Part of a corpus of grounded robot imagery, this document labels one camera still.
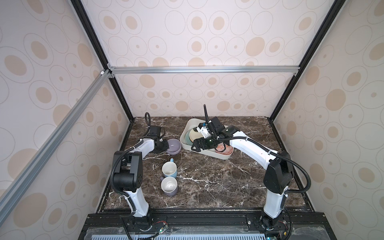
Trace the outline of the red patterned bowl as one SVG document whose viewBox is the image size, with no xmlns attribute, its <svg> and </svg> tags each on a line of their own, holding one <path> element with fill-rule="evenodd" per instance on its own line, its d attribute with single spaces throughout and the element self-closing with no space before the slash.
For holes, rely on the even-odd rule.
<svg viewBox="0 0 384 240">
<path fill-rule="evenodd" d="M 216 148 L 215 152 L 221 155 L 231 155 L 233 153 L 234 149 L 232 146 L 229 146 L 225 143 L 220 143 Z"/>
</svg>

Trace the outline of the lilac purple bowl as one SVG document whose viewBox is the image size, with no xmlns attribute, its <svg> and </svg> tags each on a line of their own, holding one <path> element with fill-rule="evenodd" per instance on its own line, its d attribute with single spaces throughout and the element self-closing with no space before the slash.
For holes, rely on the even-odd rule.
<svg viewBox="0 0 384 240">
<path fill-rule="evenodd" d="M 167 153 L 169 155 L 176 155 L 182 149 L 182 144 L 178 139 L 169 139 L 168 144 L 169 144 L 169 148 L 167 149 Z"/>
</svg>

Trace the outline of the cream floral plate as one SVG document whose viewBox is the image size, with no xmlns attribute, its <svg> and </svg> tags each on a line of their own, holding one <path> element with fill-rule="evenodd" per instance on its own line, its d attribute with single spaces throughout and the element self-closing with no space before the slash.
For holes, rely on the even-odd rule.
<svg viewBox="0 0 384 240">
<path fill-rule="evenodd" d="M 203 137 L 204 136 L 201 133 L 199 133 L 196 129 L 191 129 L 189 131 L 189 139 L 190 139 L 190 141 L 192 143 L 194 142 L 194 140 L 200 139 L 200 138 L 203 138 Z"/>
</svg>

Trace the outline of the white plastic bin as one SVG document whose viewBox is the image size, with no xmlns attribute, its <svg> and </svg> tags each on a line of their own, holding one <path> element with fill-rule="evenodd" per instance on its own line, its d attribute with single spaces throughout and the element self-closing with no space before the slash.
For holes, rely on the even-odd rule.
<svg viewBox="0 0 384 240">
<path fill-rule="evenodd" d="M 197 154 L 201 154 L 201 155 L 206 155 L 206 156 L 209 156 L 209 157 L 212 157 L 212 158 L 216 158 L 216 159 L 220 159 L 220 160 L 228 160 L 231 155 L 221 155 L 221 154 L 218 154 L 215 152 L 215 148 L 214 148 L 214 145 L 212 143 L 209 143 L 209 140 L 211 140 L 211 138 L 208 138 L 208 139 L 203 139 L 201 141 L 198 141 L 199 143 L 202 143 L 203 144 L 203 147 L 204 149 L 201 149 L 200 152 L 196 152 L 192 149 L 192 146 L 189 146 L 187 145 L 187 143 L 185 142 L 185 135 L 188 131 L 190 131 L 191 129 L 194 129 L 196 127 L 198 127 L 198 125 L 200 123 L 204 123 L 205 121 L 204 120 L 200 120 L 200 119 L 190 119 L 187 121 L 187 124 L 182 132 L 182 135 L 180 136 L 180 142 L 182 144 L 182 148 L 186 151 L 191 151 L 192 153 L 197 153 Z"/>
</svg>

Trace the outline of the light blue mug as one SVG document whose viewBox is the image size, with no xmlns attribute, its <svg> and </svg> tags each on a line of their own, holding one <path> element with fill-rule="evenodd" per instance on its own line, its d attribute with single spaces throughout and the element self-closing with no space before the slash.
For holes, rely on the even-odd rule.
<svg viewBox="0 0 384 240">
<path fill-rule="evenodd" d="M 173 158 L 171 158 L 170 161 L 163 164 L 162 173 L 164 177 L 173 177 L 173 178 L 177 177 L 177 174 L 178 174 L 177 165 L 174 162 Z"/>
</svg>

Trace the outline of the grey purple mug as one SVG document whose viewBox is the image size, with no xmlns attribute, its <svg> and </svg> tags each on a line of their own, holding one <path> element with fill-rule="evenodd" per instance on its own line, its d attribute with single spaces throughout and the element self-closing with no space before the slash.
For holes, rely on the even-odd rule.
<svg viewBox="0 0 384 240">
<path fill-rule="evenodd" d="M 178 182 L 174 177 L 163 178 L 161 181 L 161 189 L 165 195 L 173 197 L 178 192 Z"/>
</svg>

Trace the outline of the mint green floral plate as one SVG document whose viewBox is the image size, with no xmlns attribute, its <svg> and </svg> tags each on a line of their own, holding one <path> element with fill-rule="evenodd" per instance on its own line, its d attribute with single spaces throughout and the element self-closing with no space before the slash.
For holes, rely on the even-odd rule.
<svg viewBox="0 0 384 240">
<path fill-rule="evenodd" d="M 185 135 L 185 142 L 187 143 L 187 145 L 189 146 L 192 146 L 193 145 L 193 142 L 191 141 L 190 139 L 190 131 L 188 131 Z"/>
</svg>

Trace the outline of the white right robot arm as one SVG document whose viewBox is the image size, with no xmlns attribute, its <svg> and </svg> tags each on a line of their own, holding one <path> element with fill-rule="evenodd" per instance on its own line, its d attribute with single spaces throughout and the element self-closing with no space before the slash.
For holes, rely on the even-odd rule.
<svg viewBox="0 0 384 240">
<path fill-rule="evenodd" d="M 288 194 L 305 193 L 311 187 L 308 172 L 299 164 L 291 160 L 287 152 L 277 152 L 265 147 L 256 140 L 248 137 L 235 126 L 225 127 L 217 117 L 206 119 L 194 128 L 202 135 L 193 140 L 192 151 L 216 149 L 220 144 L 238 149 L 259 163 L 266 170 L 264 185 L 267 188 L 264 218 L 276 220 L 284 209 Z M 307 180 L 303 189 L 291 190 L 289 184 L 294 178 L 294 168 L 299 169 Z"/>
</svg>

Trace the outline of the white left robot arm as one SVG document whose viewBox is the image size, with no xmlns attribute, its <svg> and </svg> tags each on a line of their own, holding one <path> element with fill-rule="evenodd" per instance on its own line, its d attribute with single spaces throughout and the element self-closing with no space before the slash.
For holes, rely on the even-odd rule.
<svg viewBox="0 0 384 240">
<path fill-rule="evenodd" d="M 134 146 L 114 153 L 110 185 L 115 193 L 126 198 L 136 218 L 145 217 L 149 212 L 149 204 L 141 188 L 144 179 L 143 158 L 149 153 L 161 153 L 169 148 L 168 142 L 163 139 L 164 134 L 163 127 L 149 126 L 144 137 Z"/>
</svg>

